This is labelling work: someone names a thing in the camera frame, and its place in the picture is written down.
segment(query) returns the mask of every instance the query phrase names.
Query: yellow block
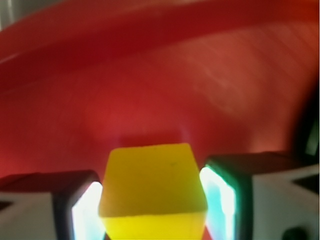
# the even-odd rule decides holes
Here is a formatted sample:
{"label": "yellow block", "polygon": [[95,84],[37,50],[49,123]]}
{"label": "yellow block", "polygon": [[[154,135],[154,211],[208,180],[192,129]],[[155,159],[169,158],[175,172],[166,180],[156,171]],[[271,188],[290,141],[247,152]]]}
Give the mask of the yellow block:
{"label": "yellow block", "polygon": [[99,215],[111,239],[201,239],[207,202],[186,143],[110,153]]}

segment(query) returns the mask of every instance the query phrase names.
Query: led light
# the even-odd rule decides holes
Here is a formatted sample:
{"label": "led light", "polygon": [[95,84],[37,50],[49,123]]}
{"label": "led light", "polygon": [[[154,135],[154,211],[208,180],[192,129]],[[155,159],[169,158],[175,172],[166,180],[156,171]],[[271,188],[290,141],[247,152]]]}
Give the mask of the led light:
{"label": "led light", "polygon": [[235,239],[235,190],[224,179],[204,167],[200,171],[200,180],[208,204],[207,229],[213,239]]}
{"label": "led light", "polygon": [[72,207],[75,240],[103,240],[105,227],[98,215],[102,193],[101,183],[93,182]]}

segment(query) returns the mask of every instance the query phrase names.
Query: black and white object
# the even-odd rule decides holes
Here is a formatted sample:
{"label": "black and white object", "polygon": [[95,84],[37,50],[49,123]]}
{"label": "black and white object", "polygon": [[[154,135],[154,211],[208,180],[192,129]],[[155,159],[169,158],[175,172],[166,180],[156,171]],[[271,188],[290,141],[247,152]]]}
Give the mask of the black and white object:
{"label": "black and white object", "polygon": [[0,178],[0,240],[103,240],[94,171]]}
{"label": "black and white object", "polygon": [[[226,198],[221,200],[222,206],[235,209],[232,225],[226,228],[225,234],[219,233],[223,229],[215,227],[226,218],[219,215],[219,204],[208,200],[207,227],[213,238],[319,239],[319,164],[304,165],[289,155],[263,152],[211,156],[204,169],[203,182],[210,175],[217,175],[234,192],[234,203]],[[209,198],[219,184],[205,184]]]}

